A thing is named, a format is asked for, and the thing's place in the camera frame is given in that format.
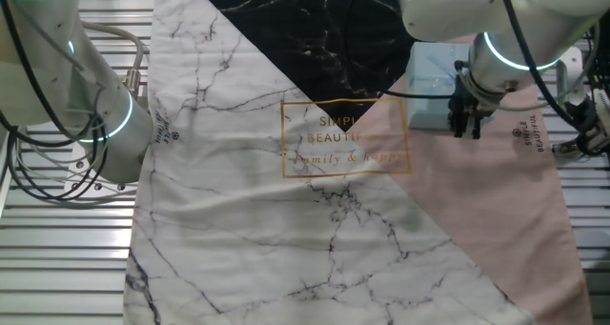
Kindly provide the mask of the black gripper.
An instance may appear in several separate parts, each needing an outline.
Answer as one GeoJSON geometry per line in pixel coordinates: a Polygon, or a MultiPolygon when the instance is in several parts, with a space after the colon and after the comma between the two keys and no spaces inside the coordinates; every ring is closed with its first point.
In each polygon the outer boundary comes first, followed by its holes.
{"type": "Polygon", "coordinates": [[[461,79],[456,80],[455,91],[449,101],[449,109],[453,114],[463,114],[468,117],[460,119],[454,129],[454,137],[480,138],[481,118],[491,117],[495,110],[479,101],[470,91],[469,85],[461,79]]]}

